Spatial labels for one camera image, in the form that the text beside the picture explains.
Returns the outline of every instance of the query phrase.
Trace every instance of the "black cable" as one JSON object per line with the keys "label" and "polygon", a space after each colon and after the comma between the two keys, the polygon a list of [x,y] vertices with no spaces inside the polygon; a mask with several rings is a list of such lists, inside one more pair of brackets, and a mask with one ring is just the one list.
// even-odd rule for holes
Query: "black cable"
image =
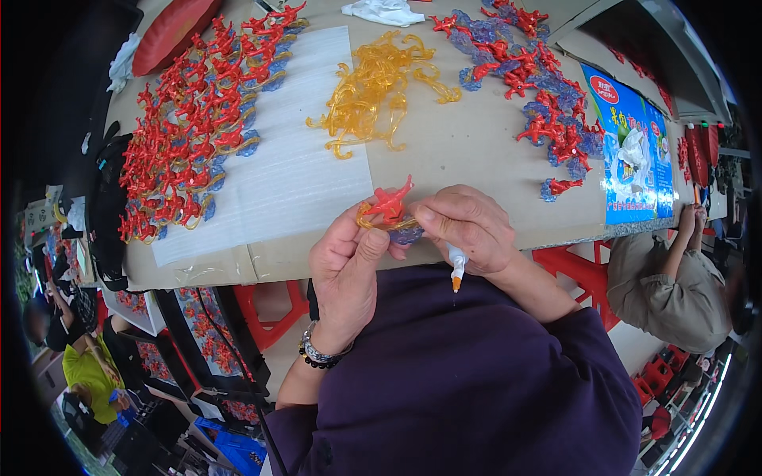
{"label": "black cable", "polygon": [[262,412],[262,406],[260,405],[259,401],[262,399],[261,396],[257,393],[257,388],[254,385],[254,382],[246,375],[246,368],[243,365],[243,362],[241,361],[241,358],[238,355],[238,351],[233,348],[233,346],[228,342],[227,337],[225,337],[225,334],[223,334],[222,330],[219,328],[217,323],[212,319],[212,315],[207,310],[207,305],[204,304],[203,298],[201,297],[201,289],[196,288],[196,294],[198,295],[198,300],[201,303],[201,308],[203,309],[204,315],[206,315],[207,320],[209,323],[214,327],[214,330],[217,331],[220,338],[222,338],[225,345],[228,347],[230,352],[233,354],[233,357],[235,358],[235,361],[239,365],[239,369],[241,369],[241,374],[248,384],[248,391],[251,393],[251,396],[254,397],[254,409],[257,411],[257,418],[259,418],[259,424],[262,427],[262,433],[264,434],[264,438],[267,440],[267,444],[270,445],[270,447],[273,450],[273,455],[275,456],[275,461],[278,464],[278,468],[280,469],[280,473],[283,476],[288,476],[288,471],[286,470],[286,465],[283,463],[283,459],[280,457],[280,452],[278,452],[278,448],[275,446],[275,441],[273,441],[273,437],[270,434],[270,428],[267,427],[267,423],[264,421],[264,413]]}

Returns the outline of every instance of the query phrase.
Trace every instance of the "black bag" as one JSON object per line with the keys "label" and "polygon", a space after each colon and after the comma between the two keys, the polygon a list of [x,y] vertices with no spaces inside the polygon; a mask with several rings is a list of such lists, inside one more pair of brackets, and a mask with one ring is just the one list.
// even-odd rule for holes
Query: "black bag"
{"label": "black bag", "polygon": [[90,199],[86,201],[93,265],[103,284],[111,291],[124,291],[128,286],[127,277],[122,274],[126,244],[117,229],[122,224],[120,217],[127,218],[124,209],[127,190],[120,187],[119,176],[125,162],[122,154],[133,135],[115,136],[118,130],[119,123],[114,121],[95,156],[95,164],[100,171],[96,174]]}

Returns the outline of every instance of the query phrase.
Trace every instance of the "blue plastic crate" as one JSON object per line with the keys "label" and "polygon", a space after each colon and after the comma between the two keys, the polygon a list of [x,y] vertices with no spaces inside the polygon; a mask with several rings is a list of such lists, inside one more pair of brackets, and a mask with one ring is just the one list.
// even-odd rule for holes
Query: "blue plastic crate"
{"label": "blue plastic crate", "polygon": [[225,431],[225,427],[221,424],[212,421],[207,420],[204,417],[196,417],[196,421],[194,422],[194,425],[200,430],[201,428],[210,428],[211,430],[218,430],[218,431]]}
{"label": "blue plastic crate", "polygon": [[259,476],[262,467],[251,459],[251,454],[254,453],[259,457],[259,461],[263,462],[267,455],[267,450],[259,441],[243,435],[219,432],[214,446],[230,460],[241,474]]}

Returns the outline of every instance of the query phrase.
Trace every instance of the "printed poster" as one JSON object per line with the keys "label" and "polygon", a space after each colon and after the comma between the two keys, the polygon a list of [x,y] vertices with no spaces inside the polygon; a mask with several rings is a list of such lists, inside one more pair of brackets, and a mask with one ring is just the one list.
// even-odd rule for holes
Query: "printed poster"
{"label": "printed poster", "polygon": [[606,224],[671,217],[672,162],[664,117],[604,73],[584,64],[582,71],[605,131]]}

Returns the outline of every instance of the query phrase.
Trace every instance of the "red plastic stool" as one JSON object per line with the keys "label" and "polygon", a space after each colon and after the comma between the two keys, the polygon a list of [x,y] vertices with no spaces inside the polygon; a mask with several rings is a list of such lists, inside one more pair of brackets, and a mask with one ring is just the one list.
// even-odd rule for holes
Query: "red plastic stool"
{"label": "red plastic stool", "polygon": [[688,357],[690,357],[690,354],[673,343],[669,344],[667,350],[672,351],[672,359],[668,362],[670,369],[672,369],[672,372],[679,372],[682,370]]}
{"label": "red plastic stool", "polygon": [[658,355],[652,362],[646,363],[643,369],[643,379],[648,383],[654,395],[660,395],[673,376],[672,369]]}
{"label": "red plastic stool", "polygon": [[645,404],[651,401],[654,397],[654,393],[648,386],[648,383],[640,375],[632,379],[632,383],[635,384],[635,388],[638,389],[638,395],[640,396],[640,403],[644,407]]}
{"label": "red plastic stool", "polygon": [[619,318],[614,315],[606,299],[606,290],[608,284],[608,264],[600,262],[600,246],[610,248],[604,241],[593,241],[595,262],[586,260],[568,249],[573,246],[557,246],[555,248],[545,248],[532,251],[534,260],[542,264],[548,273],[556,276],[557,273],[563,273],[569,276],[584,292],[576,298],[577,302],[583,302],[588,297],[593,299],[593,307],[600,309],[600,319],[604,323],[606,332],[610,331]]}
{"label": "red plastic stool", "polygon": [[248,330],[261,352],[276,343],[293,326],[294,322],[309,312],[309,302],[302,297],[298,281],[286,281],[288,296],[291,300],[291,310],[279,321],[262,322],[259,320],[257,309],[254,307],[255,286],[256,284],[233,286],[233,292],[246,319]]}

